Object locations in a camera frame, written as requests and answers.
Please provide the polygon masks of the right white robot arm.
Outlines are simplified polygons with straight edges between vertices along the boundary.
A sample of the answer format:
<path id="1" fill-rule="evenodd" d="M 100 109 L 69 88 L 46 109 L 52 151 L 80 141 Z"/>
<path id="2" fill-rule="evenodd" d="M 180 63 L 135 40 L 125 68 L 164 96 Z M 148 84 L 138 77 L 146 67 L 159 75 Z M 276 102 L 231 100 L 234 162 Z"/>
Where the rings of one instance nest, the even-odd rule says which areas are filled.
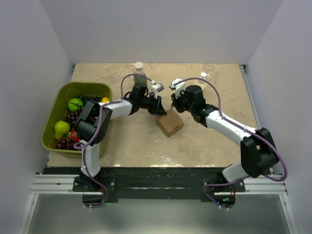
<path id="1" fill-rule="evenodd" d="M 220 190 L 227 192 L 234 182 L 245 177 L 257 178 L 279 159 L 272 147 L 274 142 L 269 130 L 243 127 L 239 122 L 221 114 L 219 108 L 207 104 L 203 91 L 198 85 L 186 86 L 184 82 L 170 85 L 172 105 L 179 113 L 191 113 L 193 119 L 204 127 L 215 130 L 240 147 L 240 162 L 222 171 L 217 179 Z"/>

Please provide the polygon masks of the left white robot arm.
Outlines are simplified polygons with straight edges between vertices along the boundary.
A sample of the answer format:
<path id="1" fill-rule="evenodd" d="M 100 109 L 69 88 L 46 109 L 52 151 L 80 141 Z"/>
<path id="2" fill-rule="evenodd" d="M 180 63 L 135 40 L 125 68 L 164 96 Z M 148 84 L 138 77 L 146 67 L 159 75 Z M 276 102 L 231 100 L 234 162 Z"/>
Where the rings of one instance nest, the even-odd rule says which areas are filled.
<path id="1" fill-rule="evenodd" d="M 99 145 L 112 119 L 132 115 L 139 109 L 145 109 L 154 116 L 166 115 L 159 96 L 164 89 L 163 84 L 153 84 L 151 89 L 149 93 L 147 85 L 137 82 L 132 91 L 117 101 L 88 101 L 85 104 L 74 124 L 79 138 L 74 148 L 82 151 L 81 173 L 87 176 L 83 184 L 89 191 L 96 191 L 101 186 L 101 179 L 96 176 L 100 172 Z"/>

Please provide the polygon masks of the brown cardboard express box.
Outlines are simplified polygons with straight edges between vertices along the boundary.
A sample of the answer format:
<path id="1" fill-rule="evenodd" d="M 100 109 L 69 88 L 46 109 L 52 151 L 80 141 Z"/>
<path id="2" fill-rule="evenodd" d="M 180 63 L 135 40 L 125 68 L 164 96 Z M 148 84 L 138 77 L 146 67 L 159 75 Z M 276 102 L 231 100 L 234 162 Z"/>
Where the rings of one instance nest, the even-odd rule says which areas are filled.
<path id="1" fill-rule="evenodd" d="M 168 109 L 165 116 L 158 116 L 156 118 L 156 124 L 167 137 L 171 137 L 184 126 L 183 120 L 173 108 Z"/>

